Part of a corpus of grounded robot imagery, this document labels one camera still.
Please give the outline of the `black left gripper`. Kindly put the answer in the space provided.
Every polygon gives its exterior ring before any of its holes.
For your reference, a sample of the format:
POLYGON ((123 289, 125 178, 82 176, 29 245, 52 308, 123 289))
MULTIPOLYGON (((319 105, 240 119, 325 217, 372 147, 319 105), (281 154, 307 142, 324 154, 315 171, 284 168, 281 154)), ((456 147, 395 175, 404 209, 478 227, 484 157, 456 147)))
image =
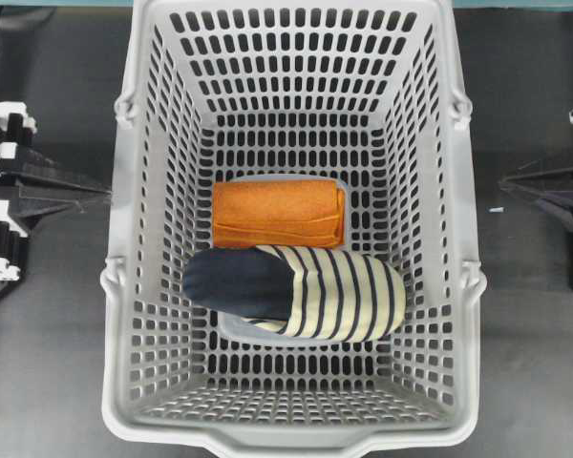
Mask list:
POLYGON ((25 103, 0 102, 0 281, 21 280, 23 243, 40 219, 111 200, 106 185, 25 147, 36 132, 25 103), (17 188, 18 178, 58 188, 17 188))

